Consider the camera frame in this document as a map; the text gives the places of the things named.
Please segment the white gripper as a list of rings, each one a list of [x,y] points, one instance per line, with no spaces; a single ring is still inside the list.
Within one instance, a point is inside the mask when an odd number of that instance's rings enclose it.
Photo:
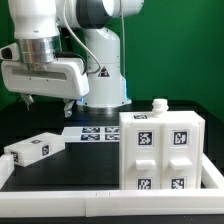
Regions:
[[[28,70],[25,64],[13,61],[3,61],[1,69],[6,88],[21,93],[28,110],[34,104],[30,94],[64,98],[64,115],[69,118],[74,100],[89,93],[84,63],[79,58],[59,58],[49,63],[44,71]]]

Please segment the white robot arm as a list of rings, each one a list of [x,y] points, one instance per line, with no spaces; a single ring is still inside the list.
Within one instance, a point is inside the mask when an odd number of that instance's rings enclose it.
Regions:
[[[131,102],[120,72],[120,38],[106,27],[140,12],[144,0],[8,0],[15,42],[0,48],[6,88],[111,114]]]

